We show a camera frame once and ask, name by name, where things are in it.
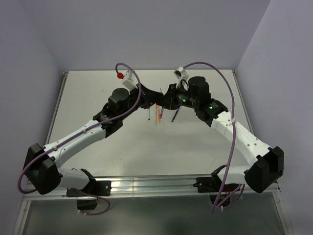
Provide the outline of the purple pen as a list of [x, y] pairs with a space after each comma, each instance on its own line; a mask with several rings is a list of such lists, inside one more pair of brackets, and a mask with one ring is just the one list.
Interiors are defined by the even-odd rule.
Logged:
[[175, 111], [175, 114], [174, 114], [174, 116], [172, 117], [171, 122], [174, 122], [175, 118], [177, 117], [177, 114], [178, 114], [179, 110], [180, 110], [180, 109], [177, 109], [177, 110]]

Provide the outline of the yellow pen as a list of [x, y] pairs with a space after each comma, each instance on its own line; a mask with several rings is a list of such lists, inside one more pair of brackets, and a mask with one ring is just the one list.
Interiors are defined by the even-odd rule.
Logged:
[[159, 107], [155, 105], [155, 126], [157, 126], [159, 120]]

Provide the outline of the orange pen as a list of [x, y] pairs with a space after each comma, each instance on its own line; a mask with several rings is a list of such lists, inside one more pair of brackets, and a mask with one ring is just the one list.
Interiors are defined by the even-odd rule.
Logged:
[[160, 108], [160, 106], [157, 106], [157, 119], [158, 119], [158, 122], [161, 123], [161, 108]]

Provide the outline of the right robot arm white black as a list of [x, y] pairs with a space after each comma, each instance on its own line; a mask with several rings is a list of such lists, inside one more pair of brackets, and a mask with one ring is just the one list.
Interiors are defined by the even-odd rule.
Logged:
[[169, 110], [181, 106], [192, 108], [201, 121], [218, 131], [245, 157], [247, 165], [222, 165], [214, 170], [207, 183], [210, 191], [221, 191], [228, 185], [248, 185], [262, 193], [283, 175], [283, 150], [278, 146], [270, 147], [236, 121], [220, 101], [211, 97], [204, 77], [190, 78], [187, 89], [170, 84], [157, 104]]

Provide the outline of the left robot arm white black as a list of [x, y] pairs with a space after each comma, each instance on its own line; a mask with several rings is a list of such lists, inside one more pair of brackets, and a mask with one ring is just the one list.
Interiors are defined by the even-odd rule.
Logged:
[[74, 188], [83, 195], [95, 191], [96, 180], [85, 169], [65, 169], [62, 165], [89, 145], [105, 139], [123, 125], [123, 120], [138, 108], [147, 109], [163, 98], [161, 92], [141, 86], [131, 91], [115, 89], [102, 110], [75, 132], [44, 147], [32, 145], [23, 173], [41, 194], [56, 188]]

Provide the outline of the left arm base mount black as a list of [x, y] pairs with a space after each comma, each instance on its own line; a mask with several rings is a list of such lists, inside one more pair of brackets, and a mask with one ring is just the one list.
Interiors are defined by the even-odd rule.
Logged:
[[[91, 197], [91, 199], [77, 199], [76, 207], [81, 213], [86, 215], [99, 215], [110, 209], [111, 203], [107, 198], [104, 198], [104, 196], [110, 196], [110, 193], [111, 181], [92, 181], [83, 189], [68, 188], [66, 197]], [[105, 209], [100, 212], [94, 212], [101, 202], [105, 203]]]

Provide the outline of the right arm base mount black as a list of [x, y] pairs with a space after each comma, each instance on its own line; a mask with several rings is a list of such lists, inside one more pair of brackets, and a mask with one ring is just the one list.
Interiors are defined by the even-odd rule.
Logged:
[[[193, 187], [197, 188], [198, 193], [218, 193], [221, 180], [217, 177], [198, 177]], [[235, 190], [238, 184], [225, 184], [222, 190], [222, 194], [218, 199], [218, 203], [222, 202], [233, 190]]]

